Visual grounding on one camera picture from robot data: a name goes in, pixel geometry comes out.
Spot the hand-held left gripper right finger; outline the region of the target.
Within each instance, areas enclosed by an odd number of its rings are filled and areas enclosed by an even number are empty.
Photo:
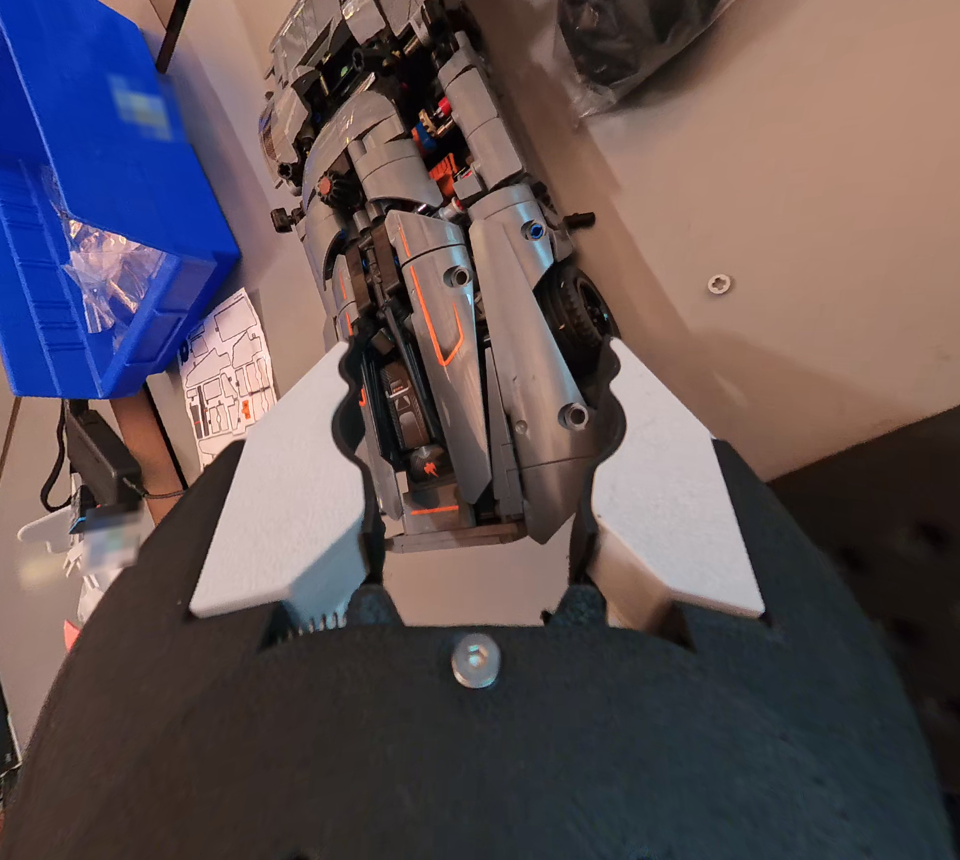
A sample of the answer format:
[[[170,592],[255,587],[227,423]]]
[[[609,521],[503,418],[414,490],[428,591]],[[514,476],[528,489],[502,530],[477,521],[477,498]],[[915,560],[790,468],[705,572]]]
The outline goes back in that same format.
[[[597,381],[602,450],[574,514],[570,581],[592,582],[631,630],[656,629],[677,604],[761,618],[714,436],[619,338],[605,340]]]

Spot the blue plastic bin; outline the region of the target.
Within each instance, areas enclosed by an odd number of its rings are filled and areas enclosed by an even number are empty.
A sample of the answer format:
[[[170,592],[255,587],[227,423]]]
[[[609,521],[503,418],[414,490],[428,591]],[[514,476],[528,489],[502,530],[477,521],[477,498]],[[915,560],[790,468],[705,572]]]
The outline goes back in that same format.
[[[1,333],[13,393],[112,399],[163,372],[239,261],[140,29],[98,0],[1,0]],[[92,331],[70,226],[145,249]]]

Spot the partly built lego car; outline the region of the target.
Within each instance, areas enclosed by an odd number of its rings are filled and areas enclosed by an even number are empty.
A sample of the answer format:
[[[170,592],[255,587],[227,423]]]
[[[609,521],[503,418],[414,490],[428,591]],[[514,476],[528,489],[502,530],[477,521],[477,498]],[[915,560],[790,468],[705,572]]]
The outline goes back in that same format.
[[[363,462],[414,551],[544,544],[600,446],[618,337],[505,122],[454,0],[296,0],[272,38],[259,144],[336,341],[365,341]]]

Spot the clear plastic bags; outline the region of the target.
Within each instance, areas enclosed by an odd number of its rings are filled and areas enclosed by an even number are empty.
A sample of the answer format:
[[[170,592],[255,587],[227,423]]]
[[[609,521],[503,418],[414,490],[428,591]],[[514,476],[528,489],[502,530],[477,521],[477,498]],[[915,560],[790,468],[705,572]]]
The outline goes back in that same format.
[[[118,350],[162,269],[166,253],[77,218],[66,206],[54,170],[42,167],[41,177],[61,223],[69,256],[63,270],[80,292],[87,332],[109,335],[114,350]]]

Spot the white sticker sheet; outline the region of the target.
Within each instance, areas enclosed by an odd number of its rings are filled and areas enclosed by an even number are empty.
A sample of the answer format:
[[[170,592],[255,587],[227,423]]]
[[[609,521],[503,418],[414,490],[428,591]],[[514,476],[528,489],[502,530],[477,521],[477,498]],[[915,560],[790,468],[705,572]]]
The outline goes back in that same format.
[[[177,354],[186,413],[201,470],[277,402],[271,356],[245,289],[217,305],[187,335]]]

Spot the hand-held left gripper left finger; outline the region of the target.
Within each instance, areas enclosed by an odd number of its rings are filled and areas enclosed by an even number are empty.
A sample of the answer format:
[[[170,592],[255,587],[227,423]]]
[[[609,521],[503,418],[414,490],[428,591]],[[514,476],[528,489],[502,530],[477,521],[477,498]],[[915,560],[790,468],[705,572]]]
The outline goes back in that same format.
[[[297,631],[343,628],[382,582],[385,524],[356,451],[364,342],[337,342],[247,435],[189,609],[280,605]]]

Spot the black power adapter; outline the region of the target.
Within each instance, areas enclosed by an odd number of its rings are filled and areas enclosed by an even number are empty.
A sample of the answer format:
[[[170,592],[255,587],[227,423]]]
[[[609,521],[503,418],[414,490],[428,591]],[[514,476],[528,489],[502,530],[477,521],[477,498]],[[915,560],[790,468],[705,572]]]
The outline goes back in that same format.
[[[142,469],[119,434],[87,400],[65,408],[66,456],[97,506],[135,510],[142,501]]]

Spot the small blue edged gadget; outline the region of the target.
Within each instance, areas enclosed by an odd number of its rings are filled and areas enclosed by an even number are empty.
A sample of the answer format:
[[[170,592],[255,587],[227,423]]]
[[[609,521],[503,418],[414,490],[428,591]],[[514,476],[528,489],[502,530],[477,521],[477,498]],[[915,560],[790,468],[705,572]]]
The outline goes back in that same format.
[[[83,534],[87,530],[86,524],[90,514],[99,506],[100,503],[91,488],[81,483],[71,496],[68,535],[73,537]]]

